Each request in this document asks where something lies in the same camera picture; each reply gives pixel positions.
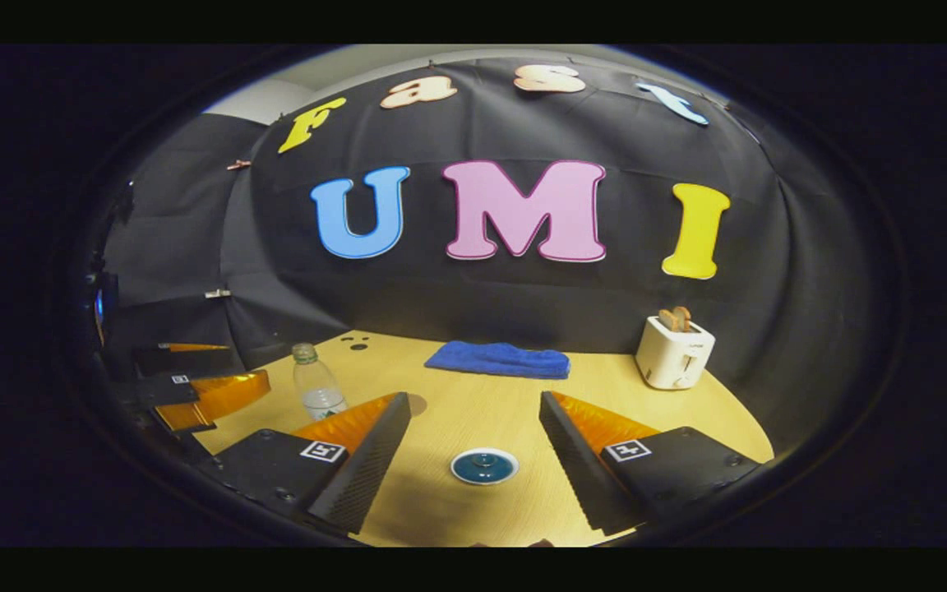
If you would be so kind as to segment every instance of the folded towel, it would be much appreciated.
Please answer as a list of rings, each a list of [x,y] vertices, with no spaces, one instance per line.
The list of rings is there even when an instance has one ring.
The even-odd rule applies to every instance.
[[[568,378],[571,364],[564,353],[545,349],[533,352],[510,344],[474,345],[448,341],[429,360],[426,368],[523,376],[526,378]]]

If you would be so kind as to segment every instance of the small bowl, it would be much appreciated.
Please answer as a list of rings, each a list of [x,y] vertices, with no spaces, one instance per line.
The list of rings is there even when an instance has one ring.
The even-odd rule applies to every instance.
[[[471,458],[482,455],[484,457],[480,462]],[[463,483],[474,486],[495,486],[503,483],[517,475],[519,468],[521,465],[514,455],[495,447],[474,447],[451,460],[451,474]]]

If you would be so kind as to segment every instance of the pink letter m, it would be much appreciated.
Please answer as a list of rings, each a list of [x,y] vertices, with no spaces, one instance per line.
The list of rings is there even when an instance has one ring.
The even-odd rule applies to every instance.
[[[486,217],[492,218],[511,255],[529,250],[543,221],[550,233],[538,251],[555,261],[600,261],[605,246],[598,243],[598,213],[594,199],[605,168],[593,162],[559,160],[550,164],[529,197],[521,195],[510,177],[489,160],[458,162],[444,169],[455,183],[458,229],[447,252],[455,259],[488,259],[499,247],[488,240]]]

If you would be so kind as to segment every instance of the bottle cap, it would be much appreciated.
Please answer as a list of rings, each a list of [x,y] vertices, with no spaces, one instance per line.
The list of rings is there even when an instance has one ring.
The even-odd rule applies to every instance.
[[[297,363],[315,363],[316,348],[313,348],[312,344],[295,345],[290,349],[290,355]]]
[[[519,467],[511,453],[495,447],[475,447],[451,461],[451,474],[466,483],[492,486],[516,475]]]

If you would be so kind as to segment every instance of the blue letter u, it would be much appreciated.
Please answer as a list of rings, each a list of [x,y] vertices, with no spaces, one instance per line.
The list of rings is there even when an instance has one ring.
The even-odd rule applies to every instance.
[[[378,224],[363,236],[349,232],[346,216],[345,194],[352,190],[353,181],[335,179],[313,187],[309,197],[316,202],[316,226],[324,247],[346,259],[368,259],[390,251],[404,231],[401,181],[410,173],[407,166],[386,166],[364,176],[364,184],[375,190]]]

